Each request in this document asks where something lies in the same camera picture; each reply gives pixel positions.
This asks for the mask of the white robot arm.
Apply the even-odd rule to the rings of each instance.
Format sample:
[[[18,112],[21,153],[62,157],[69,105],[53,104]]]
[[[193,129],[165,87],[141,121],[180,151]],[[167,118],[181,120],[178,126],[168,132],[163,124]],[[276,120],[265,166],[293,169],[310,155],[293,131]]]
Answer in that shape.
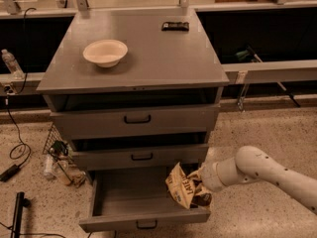
[[[253,146],[241,147],[232,158],[220,162],[205,161],[189,177],[211,192],[236,184],[259,180],[269,182],[317,214],[317,180],[293,171]]]

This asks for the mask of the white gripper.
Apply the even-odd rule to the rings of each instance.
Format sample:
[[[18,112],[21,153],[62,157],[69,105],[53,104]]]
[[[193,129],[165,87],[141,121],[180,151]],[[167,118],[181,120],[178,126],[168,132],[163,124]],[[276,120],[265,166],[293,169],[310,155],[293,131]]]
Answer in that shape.
[[[187,176],[189,179],[201,180],[202,183],[195,189],[192,203],[209,208],[212,201],[212,192],[219,192],[226,186],[221,182],[217,173],[217,163],[203,163],[199,171]]]

